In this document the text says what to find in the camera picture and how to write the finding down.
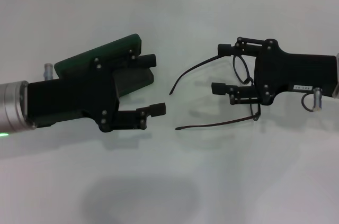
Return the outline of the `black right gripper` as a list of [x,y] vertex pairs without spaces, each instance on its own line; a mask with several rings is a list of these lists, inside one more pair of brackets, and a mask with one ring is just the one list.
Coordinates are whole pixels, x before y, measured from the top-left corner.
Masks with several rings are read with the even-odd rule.
[[283,92],[311,93],[322,89],[333,97],[338,84],[337,58],[331,55],[306,55],[283,51],[276,40],[238,37],[236,43],[218,44],[219,56],[257,56],[254,86],[212,83],[214,95],[229,95],[231,105],[271,105]]

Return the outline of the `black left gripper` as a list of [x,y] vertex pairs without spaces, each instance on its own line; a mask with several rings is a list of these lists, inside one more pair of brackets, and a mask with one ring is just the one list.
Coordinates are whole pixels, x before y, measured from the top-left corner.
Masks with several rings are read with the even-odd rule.
[[[156,55],[138,55],[129,49],[114,59],[114,72],[157,66]],[[28,85],[28,118],[38,128],[58,122],[90,118],[102,132],[145,130],[147,118],[166,114],[166,104],[158,103],[133,111],[118,111],[117,88],[111,70],[103,60],[92,60],[78,76]]]

